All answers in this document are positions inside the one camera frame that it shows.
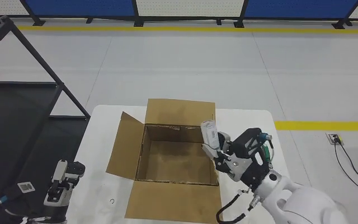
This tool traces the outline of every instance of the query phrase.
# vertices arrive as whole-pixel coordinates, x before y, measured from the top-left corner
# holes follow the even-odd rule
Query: white table
[[[176,223],[157,220],[125,219],[132,180],[107,174],[106,168],[111,156],[122,111],[144,122],[145,106],[99,105],[93,113],[79,147],[76,161],[86,166],[84,177],[73,191],[67,212],[69,224],[112,224],[112,223]],[[232,140],[247,128],[259,127],[272,134],[275,147],[274,169],[289,176],[284,155],[270,112],[266,110],[216,109],[216,125],[219,131],[228,133]],[[243,183],[233,182],[226,174],[219,176],[222,205],[227,204],[238,189],[246,189]],[[224,220],[232,220],[248,207],[252,193],[244,194],[224,212]],[[261,205],[256,206],[240,223],[275,223]]]

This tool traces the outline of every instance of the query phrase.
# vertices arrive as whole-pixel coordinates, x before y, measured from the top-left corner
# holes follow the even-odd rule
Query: power outlet
[[[330,142],[330,144],[335,144],[335,136],[336,135],[338,136],[338,138],[340,138],[341,143],[344,146],[345,144],[343,143],[343,140],[342,140],[342,138],[341,138],[341,136],[339,134],[337,134],[337,133],[326,133],[326,136],[327,136],[328,141]]]

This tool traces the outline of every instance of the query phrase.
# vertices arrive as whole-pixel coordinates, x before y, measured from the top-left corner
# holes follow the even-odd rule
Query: cardboard box
[[[145,124],[122,113],[107,172],[134,180],[125,218],[216,223],[221,208],[214,164],[200,124],[215,104],[149,99]]]

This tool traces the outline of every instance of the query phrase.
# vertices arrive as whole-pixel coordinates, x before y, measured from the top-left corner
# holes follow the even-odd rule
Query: sticker
[[[20,188],[20,191],[23,192],[24,194],[35,191],[35,188],[31,182],[18,183],[17,186]]]

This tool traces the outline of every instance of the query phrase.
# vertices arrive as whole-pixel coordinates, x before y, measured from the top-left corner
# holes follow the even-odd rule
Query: yellow tape
[[[180,31],[180,32],[280,32],[297,34],[358,34],[358,30],[234,28],[234,27],[125,27],[125,26],[18,26],[30,31]]]
[[[358,122],[275,122],[277,130],[347,130],[358,131]]]

